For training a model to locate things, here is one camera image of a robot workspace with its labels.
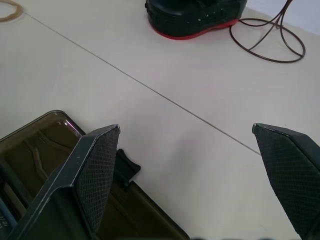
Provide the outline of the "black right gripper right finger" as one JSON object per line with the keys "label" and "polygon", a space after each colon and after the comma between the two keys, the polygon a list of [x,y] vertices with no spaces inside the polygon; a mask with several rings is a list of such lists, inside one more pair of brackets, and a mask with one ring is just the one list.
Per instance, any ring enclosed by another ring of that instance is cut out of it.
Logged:
{"label": "black right gripper right finger", "polygon": [[270,185],[295,232],[320,238],[320,147],[308,135],[278,126],[252,126]]}

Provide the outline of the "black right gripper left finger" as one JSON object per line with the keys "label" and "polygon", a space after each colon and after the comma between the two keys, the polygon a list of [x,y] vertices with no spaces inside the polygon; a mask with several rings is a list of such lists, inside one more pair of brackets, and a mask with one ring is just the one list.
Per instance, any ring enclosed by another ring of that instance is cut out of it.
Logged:
{"label": "black right gripper left finger", "polygon": [[83,135],[44,182],[9,240],[94,240],[113,182],[117,124]]}

